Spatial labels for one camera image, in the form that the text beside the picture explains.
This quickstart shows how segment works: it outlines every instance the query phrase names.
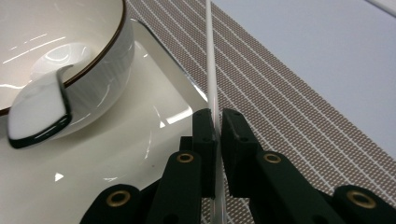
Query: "white tray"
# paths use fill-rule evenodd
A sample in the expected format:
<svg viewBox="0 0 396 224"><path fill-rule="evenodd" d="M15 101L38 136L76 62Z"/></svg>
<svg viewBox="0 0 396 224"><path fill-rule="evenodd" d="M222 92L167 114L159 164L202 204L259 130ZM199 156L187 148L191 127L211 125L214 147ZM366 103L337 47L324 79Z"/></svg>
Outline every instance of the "white tray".
<svg viewBox="0 0 396 224"><path fill-rule="evenodd" d="M132 21L135 57L126 91L99 120L64 138L16 150L0 118L0 223L79 223L104 189L161 177L204 96L155 36Z"/></svg>

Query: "white plate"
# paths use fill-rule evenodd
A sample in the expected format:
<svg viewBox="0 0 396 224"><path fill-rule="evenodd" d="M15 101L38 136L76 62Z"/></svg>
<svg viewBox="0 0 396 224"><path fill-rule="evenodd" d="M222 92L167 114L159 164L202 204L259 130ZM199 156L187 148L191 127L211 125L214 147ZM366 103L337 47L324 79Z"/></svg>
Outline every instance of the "white plate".
<svg viewBox="0 0 396 224"><path fill-rule="evenodd" d="M7 118L0 118L0 223L79 223L102 190L142 189L160 178L180 136L191 136L191 115L206 101L157 39L133 24L128 87L97 121L16 150L7 142Z"/></svg>

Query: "chopstick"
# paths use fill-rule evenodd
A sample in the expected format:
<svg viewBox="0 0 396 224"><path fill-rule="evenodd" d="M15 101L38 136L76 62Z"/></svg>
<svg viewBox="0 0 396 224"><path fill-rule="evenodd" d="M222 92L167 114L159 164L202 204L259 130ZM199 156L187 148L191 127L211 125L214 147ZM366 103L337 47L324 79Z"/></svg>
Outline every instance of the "chopstick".
<svg viewBox="0 0 396 224"><path fill-rule="evenodd" d="M206 0L206 66L207 66L207 103L211 110L213 124L216 131L217 139L219 139L219 100L218 100L218 84L216 78L216 62L215 62L215 45L213 41L213 25L212 25L212 8L211 1ZM217 145L216 160L216 198L211 201L210 222L212 224L226 224L227 212L225 207L224 180L222 170L222 160L220 152L220 141Z"/></svg>

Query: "woven placemat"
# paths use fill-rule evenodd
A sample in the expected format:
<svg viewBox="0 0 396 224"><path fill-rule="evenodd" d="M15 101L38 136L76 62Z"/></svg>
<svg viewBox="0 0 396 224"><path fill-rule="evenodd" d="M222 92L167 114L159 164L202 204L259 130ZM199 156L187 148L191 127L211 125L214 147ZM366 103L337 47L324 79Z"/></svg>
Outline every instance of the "woven placemat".
<svg viewBox="0 0 396 224"><path fill-rule="evenodd" d="M131 17L206 92L205 0L128 4ZM286 155L315 188L332 194L337 186L358 185L396 206L396 161L223 11L215 5L212 11L220 109L244 114L262 147ZM227 195L226 202L228 223L254 223L247 199ZM202 223L209 214L204 200Z"/></svg>

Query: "striped placemat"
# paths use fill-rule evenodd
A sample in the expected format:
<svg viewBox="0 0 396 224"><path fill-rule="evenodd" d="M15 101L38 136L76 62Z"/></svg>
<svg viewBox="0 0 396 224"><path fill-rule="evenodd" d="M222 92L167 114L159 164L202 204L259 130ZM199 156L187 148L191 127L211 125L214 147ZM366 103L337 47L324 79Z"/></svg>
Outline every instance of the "striped placemat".
<svg viewBox="0 0 396 224"><path fill-rule="evenodd" d="M206 92L205 0L129 0L145 23ZM286 155L317 189L351 184L396 206L396 161L215 5L219 107L245 115L264 149ZM247 199L227 196L229 223L254 223ZM209 223L204 200L202 223Z"/></svg>

